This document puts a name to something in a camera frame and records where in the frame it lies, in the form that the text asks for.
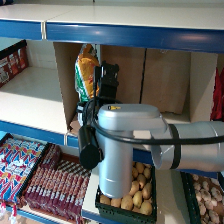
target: snack bag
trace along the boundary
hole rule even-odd
[[[75,62],[75,89],[81,102],[86,102],[93,97],[95,66],[99,66],[96,51],[91,44],[84,44]]]

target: black crate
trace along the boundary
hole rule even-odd
[[[116,208],[110,205],[105,205],[100,203],[100,195],[102,192],[98,187],[96,193],[95,206],[99,209],[100,216],[111,219],[117,222],[126,223],[126,224],[147,224],[147,223],[156,223],[157,220],[157,204],[156,204],[156,178],[155,178],[155,167],[151,168],[151,180],[152,181],[152,214],[144,215],[136,213],[133,211],[124,210],[121,208]]]
[[[181,172],[181,178],[191,224],[201,224],[200,210],[195,195],[192,176],[188,173]]]

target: candy bar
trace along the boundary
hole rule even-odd
[[[35,184],[36,179],[38,178],[38,175],[39,175],[39,173],[40,173],[40,170],[41,170],[41,168],[38,167],[38,169],[37,169],[35,175],[33,176],[32,180],[31,180],[30,186],[29,186],[29,188],[27,189],[26,194],[25,194],[25,200],[26,200],[27,203],[30,205],[30,207],[33,207],[33,204],[32,204],[32,202],[29,200],[29,195],[30,195],[30,193],[31,193],[31,191],[32,191],[32,188],[33,188],[33,186],[34,186],[34,184]]]
[[[39,183],[40,183],[40,181],[42,180],[44,173],[45,173],[45,169],[42,168],[42,169],[39,171],[39,174],[38,174],[38,176],[37,176],[37,178],[36,178],[36,181],[35,181],[35,183],[34,183],[34,185],[33,185],[32,190],[31,190],[31,192],[30,192],[29,199],[30,199],[31,201],[32,201],[33,198],[34,198],[36,189],[37,189],[37,187],[39,186]]]
[[[13,145],[16,140],[14,138],[8,138],[5,141],[5,144]]]
[[[42,188],[42,186],[43,186],[43,184],[44,184],[44,181],[45,181],[45,179],[46,179],[46,177],[47,177],[47,175],[48,175],[48,172],[49,172],[49,170],[45,169],[44,174],[43,174],[43,176],[42,176],[42,178],[41,178],[41,180],[40,180],[40,182],[39,182],[39,185],[38,185],[38,187],[36,188],[36,191],[34,192],[34,195],[33,195],[33,197],[32,197],[32,202],[33,202],[33,205],[34,205],[35,207],[38,207],[38,201],[37,201],[37,198],[38,198],[39,192],[40,192],[40,190],[41,190],[41,188]]]
[[[63,212],[64,212],[64,203],[65,203],[65,199],[67,198],[67,195],[69,193],[69,190],[71,188],[72,182],[74,179],[74,174],[73,173],[69,173],[65,182],[65,185],[62,189],[59,201],[58,201],[58,206],[57,206],[57,212],[63,216]]]
[[[44,202],[44,207],[45,207],[45,210],[51,212],[51,209],[49,208],[49,201],[50,201],[50,198],[51,198],[51,194],[53,192],[53,189],[57,183],[57,179],[60,178],[61,179],[61,176],[62,176],[62,172],[60,171],[56,171],[54,176],[53,176],[53,179],[50,181],[50,185],[49,185],[49,188],[48,188],[48,191],[46,193],[46,197],[45,197],[45,202]]]
[[[59,148],[59,146],[52,145],[41,167],[44,167],[47,169],[55,169],[60,159],[60,154],[61,154],[61,149]]]
[[[60,159],[60,155],[61,155],[61,149],[59,148],[59,146],[55,145],[55,152],[54,152],[54,155],[50,161],[50,164],[49,164],[49,169],[56,169],[57,168],[57,164],[58,164],[58,161]]]
[[[51,145],[49,152],[47,153],[43,163],[41,164],[41,167],[47,168],[48,164],[50,163],[51,158],[53,157],[53,154],[54,154],[54,145]]]
[[[41,205],[41,201],[43,201],[43,199],[42,199],[42,197],[44,197],[43,196],[43,193],[44,193],[44,190],[45,190],[45,188],[47,186],[47,183],[48,183],[48,180],[50,178],[51,172],[52,172],[52,170],[48,170],[47,175],[46,175],[46,178],[45,178],[45,180],[43,182],[43,185],[42,185],[42,187],[41,187],[41,189],[39,191],[39,194],[37,196],[37,199],[36,200],[37,200],[38,206],[40,206]]]
[[[13,171],[16,169],[16,166],[12,165],[12,166],[7,166],[5,168],[5,172],[2,174],[1,176],[1,180],[0,180],[0,189],[2,189],[2,187],[7,184],[10,180],[10,177],[13,174]]]
[[[74,219],[74,213],[73,213],[73,206],[74,206],[74,202],[75,202],[75,199],[79,193],[79,190],[80,190],[80,187],[82,185],[82,182],[83,182],[83,177],[82,176],[79,176],[78,177],[78,180],[77,180],[77,183],[76,183],[76,186],[72,192],[72,196],[71,196],[71,199],[70,199],[70,202],[69,202],[69,205],[68,205],[68,216],[71,218],[71,219]]]
[[[19,190],[20,190],[20,188],[23,185],[25,180],[26,180],[26,176],[23,176],[20,179],[19,184],[17,184],[17,186],[12,189],[11,194],[10,194],[10,196],[8,198],[8,201],[10,201],[10,202],[17,202],[17,198],[16,198],[17,194],[18,194],[18,192],[19,192]]]
[[[13,174],[11,175],[9,182],[3,185],[1,188],[0,191],[1,199],[8,200],[11,191],[19,184],[20,180],[22,179],[24,170],[25,167],[23,168],[17,167],[16,169],[13,170]]]
[[[58,172],[59,172],[58,177],[56,179],[54,188],[52,190],[50,199],[49,199],[48,204],[47,204],[48,210],[50,210],[51,212],[56,212],[55,207],[53,206],[53,201],[54,201],[55,195],[57,193],[61,178],[63,176],[63,172],[61,170],[59,170]]]
[[[66,181],[66,179],[67,179],[67,176],[68,176],[68,172],[65,171],[65,172],[63,173],[63,176],[62,176],[62,178],[61,178],[61,181],[60,181],[60,184],[59,184],[59,186],[58,186],[57,192],[56,192],[56,194],[55,194],[55,198],[54,198],[54,200],[53,200],[53,206],[54,206],[55,208],[57,208],[57,206],[58,206],[59,198],[60,198],[61,192],[62,192],[62,190],[63,190],[63,187],[64,187],[64,185],[65,185],[65,181]]]
[[[82,183],[81,189],[79,191],[79,194],[78,194],[78,196],[75,200],[75,204],[73,206],[73,212],[72,213],[75,214],[76,216],[81,214],[82,204],[83,204],[83,201],[84,201],[84,197],[85,197],[85,194],[86,194],[88,183],[89,183],[89,177],[85,177],[84,181]]]
[[[42,197],[43,200],[41,201],[41,207],[43,209],[45,209],[45,207],[46,207],[46,210],[47,210],[47,206],[46,205],[47,205],[47,203],[49,201],[51,190],[53,189],[52,185],[56,182],[55,179],[57,179],[57,177],[55,177],[55,179],[53,180],[53,178],[55,176],[55,173],[57,173],[57,177],[58,177],[58,171],[53,170],[52,173],[51,173],[51,176],[50,176],[50,178],[48,180],[47,186],[46,186],[46,188],[44,190],[43,197]]]

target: blue shelf edge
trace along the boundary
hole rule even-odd
[[[42,141],[64,145],[64,135],[19,124],[0,121],[0,130],[11,134],[22,135]]]
[[[78,137],[67,135],[67,146],[79,148]]]
[[[42,40],[41,22],[0,20],[0,37]]]
[[[12,208],[10,206],[6,206],[6,210],[8,212],[12,212]],[[25,218],[32,219],[34,221],[37,221],[37,222],[40,222],[40,223],[44,223],[44,224],[60,224],[59,222],[54,222],[54,221],[51,221],[49,219],[42,218],[42,217],[40,217],[38,215],[34,215],[32,213],[25,212],[25,211],[20,210],[20,209],[17,209],[17,214],[20,215],[20,216],[23,216]]]
[[[56,42],[224,53],[224,30],[47,22],[46,35]]]

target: shelf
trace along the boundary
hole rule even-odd
[[[82,207],[82,216],[100,223],[117,222],[102,218],[95,207],[96,191],[99,184],[99,171],[92,171],[86,196]],[[157,171],[157,223],[180,224],[190,223],[180,173],[177,171]]]
[[[12,212],[12,208],[10,206],[7,206],[6,210]],[[61,219],[45,215],[43,213],[34,212],[28,206],[24,206],[22,209],[17,209],[17,214],[44,224],[70,224],[69,222],[65,222]]]
[[[73,7],[47,21],[48,40],[224,52],[224,4],[101,2]]]
[[[0,36],[41,40],[45,21],[70,11],[69,6],[15,4],[0,7]]]
[[[25,69],[0,89],[0,130],[64,145],[67,132],[57,71]]]

